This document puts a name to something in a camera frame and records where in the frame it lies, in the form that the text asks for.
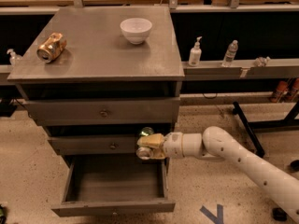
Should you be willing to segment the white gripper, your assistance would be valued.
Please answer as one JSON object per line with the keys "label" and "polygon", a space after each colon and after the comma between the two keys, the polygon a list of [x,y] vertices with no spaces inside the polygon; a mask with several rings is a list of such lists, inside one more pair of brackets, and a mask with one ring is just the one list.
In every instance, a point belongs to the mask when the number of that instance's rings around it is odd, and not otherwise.
{"label": "white gripper", "polygon": [[[163,160],[167,158],[182,159],[182,138],[183,133],[169,133],[164,137],[161,133],[155,133],[148,136],[142,136],[138,139],[137,144],[140,147],[149,147],[152,150],[150,160]],[[163,151],[155,149],[163,143]]]}

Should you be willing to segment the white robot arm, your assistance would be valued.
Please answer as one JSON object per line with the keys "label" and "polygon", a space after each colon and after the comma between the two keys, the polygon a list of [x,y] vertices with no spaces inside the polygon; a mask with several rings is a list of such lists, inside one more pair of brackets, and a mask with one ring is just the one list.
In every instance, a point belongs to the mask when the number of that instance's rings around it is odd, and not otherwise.
{"label": "white robot arm", "polygon": [[296,224],[299,223],[299,180],[248,151],[220,127],[208,127],[203,133],[149,134],[141,136],[137,145],[136,155],[141,160],[225,159],[246,174]]}

